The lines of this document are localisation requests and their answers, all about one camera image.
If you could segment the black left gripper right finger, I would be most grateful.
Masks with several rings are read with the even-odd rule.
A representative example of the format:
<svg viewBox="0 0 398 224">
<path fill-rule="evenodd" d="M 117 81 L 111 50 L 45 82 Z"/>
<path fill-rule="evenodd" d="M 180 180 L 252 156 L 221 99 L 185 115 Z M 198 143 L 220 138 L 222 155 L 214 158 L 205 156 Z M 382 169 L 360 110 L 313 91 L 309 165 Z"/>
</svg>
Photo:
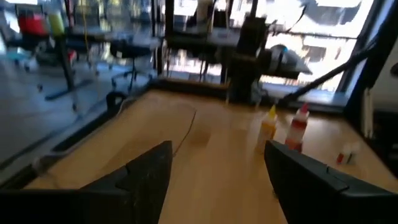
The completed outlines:
<svg viewBox="0 0 398 224">
<path fill-rule="evenodd" d="M 267 141 L 264 160 L 288 224 L 398 224 L 398 194 Z"/>
</svg>

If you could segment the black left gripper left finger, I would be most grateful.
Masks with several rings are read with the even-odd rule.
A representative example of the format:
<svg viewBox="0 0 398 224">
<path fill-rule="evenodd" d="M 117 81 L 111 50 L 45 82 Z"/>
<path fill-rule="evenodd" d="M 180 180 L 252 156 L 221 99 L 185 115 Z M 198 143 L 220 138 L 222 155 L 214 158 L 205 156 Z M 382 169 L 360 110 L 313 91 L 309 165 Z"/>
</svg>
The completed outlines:
<svg viewBox="0 0 398 224">
<path fill-rule="evenodd" d="M 158 224 L 172 161 L 164 141 L 80 189 L 0 190 L 0 224 Z"/>
</svg>

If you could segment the small red dropper bottle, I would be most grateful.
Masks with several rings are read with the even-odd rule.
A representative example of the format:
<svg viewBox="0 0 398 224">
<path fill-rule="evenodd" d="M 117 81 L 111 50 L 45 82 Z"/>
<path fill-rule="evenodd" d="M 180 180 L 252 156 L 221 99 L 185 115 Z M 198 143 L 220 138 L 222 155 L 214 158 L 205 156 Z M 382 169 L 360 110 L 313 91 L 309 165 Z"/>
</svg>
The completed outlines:
<svg viewBox="0 0 398 224">
<path fill-rule="evenodd" d="M 359 150 L 360 144 L 358 142 L 344 145 L 336 158 L 336 163 L 352 164 L 356 159 Z"/>
</svg>

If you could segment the large orange food coloring bottle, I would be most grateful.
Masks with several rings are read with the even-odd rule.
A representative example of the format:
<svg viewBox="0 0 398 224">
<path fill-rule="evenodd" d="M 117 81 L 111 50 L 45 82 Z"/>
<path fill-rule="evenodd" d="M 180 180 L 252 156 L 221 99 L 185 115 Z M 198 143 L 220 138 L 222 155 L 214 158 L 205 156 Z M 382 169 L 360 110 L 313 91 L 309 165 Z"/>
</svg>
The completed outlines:
<svg viewBox="0 0 398 224">
<path fill-rule="evenodd" d="M 304 103 L 302 107 L 297 110 L 285 139 L 285 144 L 289 149 L 298 151 L 299 153 L 302 152 L 303 136 L 307 128 L 309 114 L 307 103 Z"/>
</svg>

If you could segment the large yellow food coloring bottle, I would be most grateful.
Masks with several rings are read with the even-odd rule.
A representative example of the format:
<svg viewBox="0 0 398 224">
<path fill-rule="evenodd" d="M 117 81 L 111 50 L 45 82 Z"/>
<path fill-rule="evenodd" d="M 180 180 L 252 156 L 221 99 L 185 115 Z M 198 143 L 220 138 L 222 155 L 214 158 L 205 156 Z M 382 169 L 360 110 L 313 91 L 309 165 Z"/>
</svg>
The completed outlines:
<svg viewBox="0 0 398 224">
<path fill-rule="evenodd" d="M 266 146 L 266 141 L 273 140 L 277 129 L 277 113 L 276 106 L 273 105 L 270 110 L 264 115 L 261 121 L 259 134 L 257 137 L 256 151 L 263 154 Z"/>
</svg>

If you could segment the black office chair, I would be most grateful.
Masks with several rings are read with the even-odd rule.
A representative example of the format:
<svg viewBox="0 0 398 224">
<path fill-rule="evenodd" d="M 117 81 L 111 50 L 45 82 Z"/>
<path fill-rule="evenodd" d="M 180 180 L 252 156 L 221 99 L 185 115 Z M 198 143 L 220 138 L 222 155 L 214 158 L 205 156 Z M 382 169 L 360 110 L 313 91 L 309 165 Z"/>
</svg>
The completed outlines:
<svg viewBox="0 0 398 224">
<path fill-rule="evenodd" d="M 150 46 L 143 45 L 134 45 L 132 40 L 115 40 L 110 44 L 110 53 L 114 58 L 121 59 L 131 59 L 132 67 L 130 70 L 119 73 L 111 78 L 112 88 L 115 90 L 117 87 L 117 78 L 126 78 L 128 75 L 131 75 L 131 79 L 129 82 L 129 86 L 127 88 L 128 91 L 132 90 L 133 82 L 137 80 L 138 74 L 147 77 L 149 80 L 152 80 L 153 76 L 149 72 L 144 72 L 142 70 L 138 70 L 136 67 L 136 59 L 144 56 L 150 55 L 154 51 L 154 48 Z"/>
</svg>

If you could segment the green spool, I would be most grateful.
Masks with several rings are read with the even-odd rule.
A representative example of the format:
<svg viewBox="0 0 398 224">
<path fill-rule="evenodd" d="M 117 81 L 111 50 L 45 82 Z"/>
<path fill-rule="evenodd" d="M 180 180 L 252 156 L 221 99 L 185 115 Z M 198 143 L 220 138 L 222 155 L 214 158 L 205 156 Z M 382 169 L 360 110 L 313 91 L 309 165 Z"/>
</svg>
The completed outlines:
<svg viewBox="0 0 398 224">
<path fill-rule="evenodd" d="M 60 36 L 65 33 L 63 18 L 60 11 L 49 12 L 48 20 L 54 36 Z"/>
</svg>

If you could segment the red box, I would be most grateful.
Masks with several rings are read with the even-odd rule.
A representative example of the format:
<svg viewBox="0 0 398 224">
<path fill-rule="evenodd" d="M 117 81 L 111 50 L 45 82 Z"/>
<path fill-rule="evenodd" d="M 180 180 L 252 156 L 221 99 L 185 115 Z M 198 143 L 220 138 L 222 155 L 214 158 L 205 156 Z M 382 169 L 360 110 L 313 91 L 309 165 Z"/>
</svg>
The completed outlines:
<svg viewBox="0 0 398 224">
<path fill-rule="evenodd" d="M 46 36 L 49 34 L 45 17 L 41 14 L 19 14 L 17 22 L 21 34 Z"/>
</svg>

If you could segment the black clamp mount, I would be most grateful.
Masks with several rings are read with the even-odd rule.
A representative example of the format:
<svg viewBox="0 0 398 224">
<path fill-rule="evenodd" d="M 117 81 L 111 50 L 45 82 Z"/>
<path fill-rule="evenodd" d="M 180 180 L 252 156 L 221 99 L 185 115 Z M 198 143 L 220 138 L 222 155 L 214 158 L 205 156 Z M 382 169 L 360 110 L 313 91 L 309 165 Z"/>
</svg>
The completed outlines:
<svg viewBox="0 0 398 224">
<path fill-rule="evenodd" d="M 116 114 L 121 108 L 122 102 L 127 98 L 127 95 L 121 91 L 111 91 L 106 95 L 107 112 Z"/>
</svg>

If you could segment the black rig frame strut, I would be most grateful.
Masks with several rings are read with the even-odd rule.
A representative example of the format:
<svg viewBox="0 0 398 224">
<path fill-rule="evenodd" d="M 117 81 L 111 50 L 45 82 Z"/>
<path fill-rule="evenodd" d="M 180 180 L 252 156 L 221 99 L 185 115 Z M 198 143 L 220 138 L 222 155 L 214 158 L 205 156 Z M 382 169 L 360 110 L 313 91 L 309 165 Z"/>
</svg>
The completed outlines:
<svg viewBox="0 0 398 224">
<path fill-rule="evenodd" d="M 337 76 L 339 73 L 357 66 L 360 62 L 367 59 L 375 50 L 375 46 L 370 46 L 365 48 L 364 50 L 358 52 L 354 56 L 350 57 L 345 63 L 341 64 L 340 66 L 334 68 L 333 70 L 329 71 L 325 75 L 317 78 L 316 80 L 310 82 L 309 84 L 299 88 L 295 92 L 289 93 L 281 98 L 277 105 L 282 106 L 290 103 L 291 101 L 296 101 L 301 96 L 307 94 L 310 90 L 316 89 L 316 87 L 320 86 L 321 84 L 325 83 L 326 81 L 332 79 L 333 77 Z"/>
</svg>

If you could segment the black rig frame post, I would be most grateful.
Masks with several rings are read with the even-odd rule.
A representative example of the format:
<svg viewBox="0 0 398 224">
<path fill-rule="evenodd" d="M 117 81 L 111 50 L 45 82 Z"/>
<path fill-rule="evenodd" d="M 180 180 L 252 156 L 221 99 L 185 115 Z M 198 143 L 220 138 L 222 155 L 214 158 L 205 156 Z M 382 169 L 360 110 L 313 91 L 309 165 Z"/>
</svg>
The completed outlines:
<svg viewBox="0 0 398 224">
<path fill-rule="evenodd" d="M 346 119 L 355 124 L 360 123 L 361 119 L 362 95 L 366 88 L 374 86 L 398 38 L 398 0 L 390 2 L 392 5 L 388 14 L 375 35 L 376 43 L 366 58 L 344 109 Z"/>
</svg>

